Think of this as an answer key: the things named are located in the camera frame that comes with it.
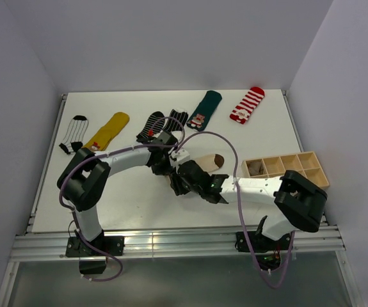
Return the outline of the black vertical-striped ankle sock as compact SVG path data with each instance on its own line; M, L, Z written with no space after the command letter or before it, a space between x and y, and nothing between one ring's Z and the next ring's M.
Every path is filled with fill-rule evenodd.
M186 111L172 109L163 130L167 132L182 131L188 117L189 115Z

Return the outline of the tan sock with maroon stripes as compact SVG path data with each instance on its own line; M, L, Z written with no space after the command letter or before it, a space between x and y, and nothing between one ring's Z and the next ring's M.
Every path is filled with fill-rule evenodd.
M248 173L251 177L265 175L264 163L262 160L248 161L247 163Z

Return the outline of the cream and brown sock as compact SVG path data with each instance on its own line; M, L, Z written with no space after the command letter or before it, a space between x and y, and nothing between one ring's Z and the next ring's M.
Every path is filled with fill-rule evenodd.
M218 153L211 153L190 160L196 169L206 173L213 173L222 168L225 158Z

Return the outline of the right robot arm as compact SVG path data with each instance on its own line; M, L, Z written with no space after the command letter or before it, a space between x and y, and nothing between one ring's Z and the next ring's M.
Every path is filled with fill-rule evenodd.
M191 192L213 204L246 201L276 207L276 214L266 216L256 233L257 245L262 249L272 248L294 230L316 233L327 201L323 189L294 170L271 178L236 178L210 175L189 160L176 167L171 184L177 196Z

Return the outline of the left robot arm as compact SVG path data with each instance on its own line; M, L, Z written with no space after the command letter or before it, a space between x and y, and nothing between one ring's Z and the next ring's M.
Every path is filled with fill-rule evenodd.
M88 255L99 254L104 247L97 204L108 178L138 166L158 166L168 161L168 153L178 143L169 132L144 139L115 151L93 152L80 149L60 175L57 186L59 203L69 209L82 236L81 249Z

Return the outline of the black horizontal-striped ankle sock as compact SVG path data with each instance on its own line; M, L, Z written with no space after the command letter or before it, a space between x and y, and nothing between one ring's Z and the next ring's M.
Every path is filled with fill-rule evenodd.
M164 124L165 124L165 118L164 118L164 114L162 112L156 111L156 112L152 113L148 117L144 128L136 136L136 140L141 142L144 139L148 139L149 130L160 131L164 127Z

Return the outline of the dark green reindeer sock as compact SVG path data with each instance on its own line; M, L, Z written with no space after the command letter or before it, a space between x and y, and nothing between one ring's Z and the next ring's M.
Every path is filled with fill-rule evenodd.
M204 131L221 100L222 96L217 91L207 91L193 114L189 116L186 125L198 132Z

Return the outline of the mustard yellow sock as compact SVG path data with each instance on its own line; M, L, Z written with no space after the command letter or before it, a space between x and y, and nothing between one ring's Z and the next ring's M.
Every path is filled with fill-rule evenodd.
M85 144L93 152L104 151L110 142L124 129L129 123L129 115L123 112L115 113L110 120L102 126L95 135Z

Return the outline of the white black vertical-striped sock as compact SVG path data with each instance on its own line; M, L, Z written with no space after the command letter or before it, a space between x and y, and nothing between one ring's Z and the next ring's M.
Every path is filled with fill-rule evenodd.
M66 134L59 144L65 154L74 154L83 147L83 139L88 124L89 121L84 115L76 115L71 119Z

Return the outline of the red white striped santa sock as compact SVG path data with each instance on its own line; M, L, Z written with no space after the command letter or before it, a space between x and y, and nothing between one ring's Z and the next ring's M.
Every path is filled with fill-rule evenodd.
M262 88L257 86L251 87L233 108L229 118L236 123L244 125L264 98L265 92Z

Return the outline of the wooden compartment tray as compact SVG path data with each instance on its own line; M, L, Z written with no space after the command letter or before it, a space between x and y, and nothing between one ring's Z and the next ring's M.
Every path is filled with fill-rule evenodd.
M246 163L253 160L263 161L266 171L265 175L254 177L249 175ZM244 178L272 178L281 176L288 170L293 170L324 190L327 190L330 186L315 152L300 152L272 157L246 159L241 163L241 170Z

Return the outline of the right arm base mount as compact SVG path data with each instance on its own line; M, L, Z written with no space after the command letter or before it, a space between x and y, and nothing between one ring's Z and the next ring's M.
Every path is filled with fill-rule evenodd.
M291 235L288 233L279 240L269 239L255 232L248 232L248 238L259 269L269 272L275 271L282 266L281 252L289 249Z

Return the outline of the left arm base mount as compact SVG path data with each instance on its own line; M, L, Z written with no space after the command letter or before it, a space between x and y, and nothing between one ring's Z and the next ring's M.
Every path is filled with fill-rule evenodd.
M102 274L111 256L122 256L124 236L101 236L86 244L80 237L70 237L65 251L66 258L79 259L79 272L84 275Z

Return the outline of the aluminium table frame rail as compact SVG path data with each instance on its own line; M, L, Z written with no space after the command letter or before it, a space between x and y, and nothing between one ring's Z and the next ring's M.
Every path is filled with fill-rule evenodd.
M173 258L192 256L236 255L236 232L240 227L192 228L174 230L110 231L107 237L123 236L124 259ZM9 256L11 262L68 260L65 256L67 233L29 233L18 236ZM297 231L293 251L296 253L344 251L337 226L322 225L317 233Z

